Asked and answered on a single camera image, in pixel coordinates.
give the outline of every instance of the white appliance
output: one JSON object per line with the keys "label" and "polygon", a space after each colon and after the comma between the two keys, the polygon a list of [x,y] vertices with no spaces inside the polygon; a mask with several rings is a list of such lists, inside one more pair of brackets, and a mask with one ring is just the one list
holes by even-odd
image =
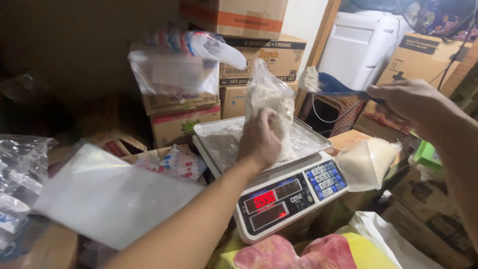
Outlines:
{"label": "white appliance", "polygon": [[339,12],[319,72],[353,90],[376,83],[393,51],[411,28],[402,16],[382,11]]}
{"label": "white appliance", "polygon": [[[195,125],[193,143],[216,178],[223,172],[223,160],[235,156],[237,144],[232,136],[241,132],[237,127],[243,124],[244,117],[239,117]],[[306,216],[313,217],[322,206],[349,189],[334,159],[322,151],[330,142],[298,120],[292,129],[295,152],[306,147],[317,151],[276,163],[247,186],[234,212],[240,237],[246,244],[255,244],[293,224],[292,230],[301,232],[313,220],[304,222]]]}

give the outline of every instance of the scale keypad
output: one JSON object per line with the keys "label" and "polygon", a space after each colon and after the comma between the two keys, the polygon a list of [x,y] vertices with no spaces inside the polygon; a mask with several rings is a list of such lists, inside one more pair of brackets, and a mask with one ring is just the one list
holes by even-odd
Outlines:
{"label": "scale keypad", "polygon": [[342,173],[332,160],[307,169],[305,175],[320,201],[347,186]]}

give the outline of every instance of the white powder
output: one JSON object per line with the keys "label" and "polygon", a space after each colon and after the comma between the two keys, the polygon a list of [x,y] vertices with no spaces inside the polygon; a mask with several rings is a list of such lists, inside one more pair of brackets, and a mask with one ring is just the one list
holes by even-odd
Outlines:
{"label": "white powder", "polygon": [[308,92],[319,92],[319,73],[315,67],[307,67],[299,79],[299,87]]}
{"label": "white powder", "polygon": [[273,109],[279,115],[269,127],[282,143],[282,151],[277,161],[288,160],[292,152],[289,134],[294,114],[292,90],[250,82],[246,96],[245,122],[249,121],[251,117],[257,116],[261,108]]}

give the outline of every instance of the hand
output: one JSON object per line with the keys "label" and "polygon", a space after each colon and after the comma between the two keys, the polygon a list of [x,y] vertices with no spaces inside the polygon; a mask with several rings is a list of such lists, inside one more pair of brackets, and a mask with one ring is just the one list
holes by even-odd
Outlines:
{"label": "hand", "polygon": [[251,118],[242,131],[236,162],[248,161],[259,172],[272,166],[282,150],[280,140],[269,128],[269,123],[277,118],[272,109],[261,109]]}
{"label": "hand", "polygon": [[386,104],[377,105],[377,112],[383,113],[391,122],[414,127],[425,140],[435,127],[430,125],[438,122],[433,119],[443,116],[444,107],[455,107],[423,79],[399,80],[378,87],[370,85],[367,93],[386,101]]}

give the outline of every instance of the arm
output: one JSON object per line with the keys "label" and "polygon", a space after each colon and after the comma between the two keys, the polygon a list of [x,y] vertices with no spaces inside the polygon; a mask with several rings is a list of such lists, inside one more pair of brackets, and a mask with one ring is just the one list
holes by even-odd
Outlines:
{"label": "arm", "polygon": [[281,142],[259,113],[244,127],[236,163],[170,218],[121,251],[107,269],[202,269],[224,233],[240,194],[275,163]]}
{"label": "arm", "polygon": [[478,250],[478,123],[423,80],[406,80],[379,88],[377,110],[396,123],[409,123],[433,144],[445,167],[447,186],[456,200],[468,235]]}

